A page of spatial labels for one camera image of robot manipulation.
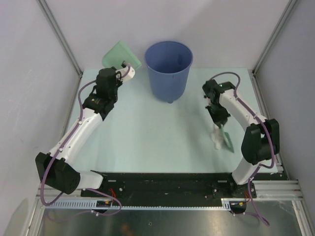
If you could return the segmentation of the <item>light green hand brush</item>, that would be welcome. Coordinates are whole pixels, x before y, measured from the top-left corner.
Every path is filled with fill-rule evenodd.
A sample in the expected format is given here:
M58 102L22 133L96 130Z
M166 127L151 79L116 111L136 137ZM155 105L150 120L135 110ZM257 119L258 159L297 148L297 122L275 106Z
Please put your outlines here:
M223 137L223 140L225 142L227 149L231 151L232 153L234 153L232 140L230 138L230 135L227 132L225 132L223 125L220 126L220 131L221 131L221 134L222 134L222 137Z

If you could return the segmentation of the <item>light green plastic dustpan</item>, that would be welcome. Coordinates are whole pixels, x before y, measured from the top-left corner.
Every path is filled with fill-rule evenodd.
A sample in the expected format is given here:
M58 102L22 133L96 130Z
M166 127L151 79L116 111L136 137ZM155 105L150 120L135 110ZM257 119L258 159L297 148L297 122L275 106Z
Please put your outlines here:
M102 58L104 68L115 67L121 68L123 62L129 63L134 69L141 67L142 63L125 42L116 43Z

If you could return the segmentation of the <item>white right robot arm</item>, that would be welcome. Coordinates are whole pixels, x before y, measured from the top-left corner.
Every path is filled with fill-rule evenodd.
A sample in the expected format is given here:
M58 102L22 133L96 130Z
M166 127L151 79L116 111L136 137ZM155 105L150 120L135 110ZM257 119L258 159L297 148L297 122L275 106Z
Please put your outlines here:
M207 99L210 117L214 123L213 141L217 147L228 141L223 131L229 117L234 117L244 131L241 144L242 159L231 173L227 192L232 197L239 197L245 191L244 184L253 180L261 167L273 168L275 155L280 150L280 128L275 119L253 110L240 96L231 82L218 84L208 80L202 86L204 98Z

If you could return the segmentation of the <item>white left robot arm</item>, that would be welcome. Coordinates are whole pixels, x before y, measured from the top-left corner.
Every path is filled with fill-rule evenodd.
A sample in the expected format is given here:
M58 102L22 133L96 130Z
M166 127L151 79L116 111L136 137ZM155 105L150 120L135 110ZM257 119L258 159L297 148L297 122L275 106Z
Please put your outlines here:
M134 69L129 66L120 70L104 68L94 81L87 84L93 88L85 100L78 100L80 113L73 126L48 153L40 152L35 158L42 189L48 185L71 194L76 189L91 188L100 197L108 193L109 185L101 174L78 171L74 165L89 136L114 108L118 88L134 74Z

